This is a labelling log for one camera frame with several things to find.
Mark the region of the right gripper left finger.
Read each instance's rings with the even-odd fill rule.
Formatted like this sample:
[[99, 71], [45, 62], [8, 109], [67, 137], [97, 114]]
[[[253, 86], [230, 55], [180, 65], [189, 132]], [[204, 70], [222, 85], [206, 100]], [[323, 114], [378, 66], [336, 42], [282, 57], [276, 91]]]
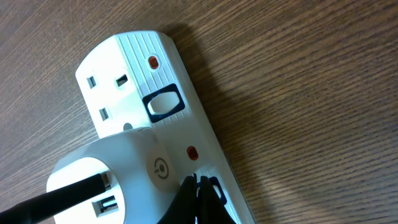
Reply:
[[196, 216], [197, 176], [187, 176], [158, 224], [194, 224]]

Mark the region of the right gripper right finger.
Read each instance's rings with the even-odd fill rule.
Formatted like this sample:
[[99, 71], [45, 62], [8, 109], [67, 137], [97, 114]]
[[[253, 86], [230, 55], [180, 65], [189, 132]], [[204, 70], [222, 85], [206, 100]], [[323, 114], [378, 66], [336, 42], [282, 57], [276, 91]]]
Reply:
[[216, 177], [200, 177], [197, 199], [198, 224], [236, 224], [225, 208], [227, 199]]

